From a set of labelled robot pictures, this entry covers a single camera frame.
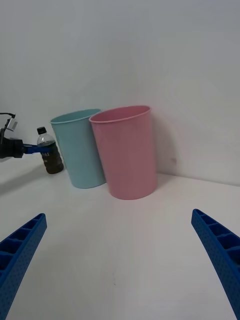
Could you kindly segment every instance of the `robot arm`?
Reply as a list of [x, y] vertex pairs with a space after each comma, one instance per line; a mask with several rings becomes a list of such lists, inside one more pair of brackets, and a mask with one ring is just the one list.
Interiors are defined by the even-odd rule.
[[47, 146], [39, 147], [34, 144], [24, 144], [21, 139], [7, 139], [4, 137], [6, 130], [14, 131], [17, 125], [15, 114], [0, 112], [0, 115], [9, 115], [4, 128], [0, 129], [0, 159], [13, 157], [22, 158], [24, 154], [46, 153], [49, 151]]

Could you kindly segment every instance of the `white wall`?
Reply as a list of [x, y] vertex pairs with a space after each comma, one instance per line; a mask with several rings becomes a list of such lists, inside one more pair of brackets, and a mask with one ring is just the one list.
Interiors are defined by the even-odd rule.
[[158, 169], [240, 184], [239, 0], [0, 2], [0, 108], [19, 135], [65, 112], [153, 107]]

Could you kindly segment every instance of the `pink cup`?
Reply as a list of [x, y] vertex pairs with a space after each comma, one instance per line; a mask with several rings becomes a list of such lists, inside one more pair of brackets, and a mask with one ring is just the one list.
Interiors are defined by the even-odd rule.
[[138, 199], [157, 186], [151, 108], [119, 107], [90, 117], [112, 196]]

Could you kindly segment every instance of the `plastic bottle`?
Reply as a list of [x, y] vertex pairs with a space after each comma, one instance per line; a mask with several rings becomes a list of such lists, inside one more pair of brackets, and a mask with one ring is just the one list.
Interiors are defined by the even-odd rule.
[[47, 133], [44, 126], [37, 128], [39, 137], [36, 144], [38, 147], [49, 147], [49, 152], [41, 153], [46, 171], [50, 174], [57, 174], [64, 169], [64, 164], [59, 154], [54, 138]]

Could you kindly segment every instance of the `plastic cup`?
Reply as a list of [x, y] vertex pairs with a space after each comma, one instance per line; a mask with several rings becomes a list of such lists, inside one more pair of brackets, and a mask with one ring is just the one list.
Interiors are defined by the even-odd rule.
[[124, 200], [151, 194], [157, 186], [151, 108], [119, 107], [89, 121], [110, 194]]
[[106, 182], [89, 122], [90, 116], [100, 111], [76, 111], [57, 116], [50, 121], [71, 183], [77, 188], [93, 188]]

